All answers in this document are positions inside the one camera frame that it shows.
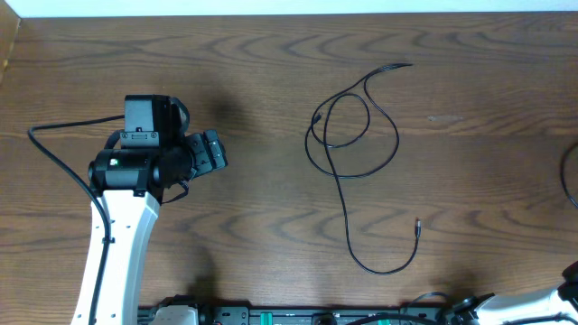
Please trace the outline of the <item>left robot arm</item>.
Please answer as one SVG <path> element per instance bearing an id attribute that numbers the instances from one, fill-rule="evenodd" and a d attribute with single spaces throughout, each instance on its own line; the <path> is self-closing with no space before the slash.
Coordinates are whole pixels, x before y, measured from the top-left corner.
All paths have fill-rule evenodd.
<path id="1" fill-rule="evenodd" d="M 146 251 L 163 193 L 227 166 L 214 130 L 188 135 L 176 97 L 128 95 L 125 126 L 89 165 L 89 252 L 75 324 L 135 324 Z"/>

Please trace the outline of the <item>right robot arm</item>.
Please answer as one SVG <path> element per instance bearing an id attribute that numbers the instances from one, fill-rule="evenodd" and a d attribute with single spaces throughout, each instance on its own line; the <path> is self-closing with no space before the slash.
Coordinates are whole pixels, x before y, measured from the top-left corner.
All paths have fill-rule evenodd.
<path id="1" fill-rule="evenodd" d="M 551 289 L 467 298 L 446 311 L 443 320 L 453 325 L 577 325 L 577 263 L 566 267 L 562 277 Z"/>

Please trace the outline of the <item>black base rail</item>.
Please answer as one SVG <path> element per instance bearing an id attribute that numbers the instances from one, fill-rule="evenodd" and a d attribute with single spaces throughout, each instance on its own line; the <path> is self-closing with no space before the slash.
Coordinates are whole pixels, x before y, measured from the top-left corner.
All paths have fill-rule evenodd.
<path id="1" fill-rule="evenodd" d="M 141 307 L 138 325 L 342 325 L 342 324 L 491 324 L 471 302 L 450 307 L 443 303 L 409 302 L 398 307 L 256 307 L 198 303 L 188 296 L 169 297 L 154 307 Z"/>

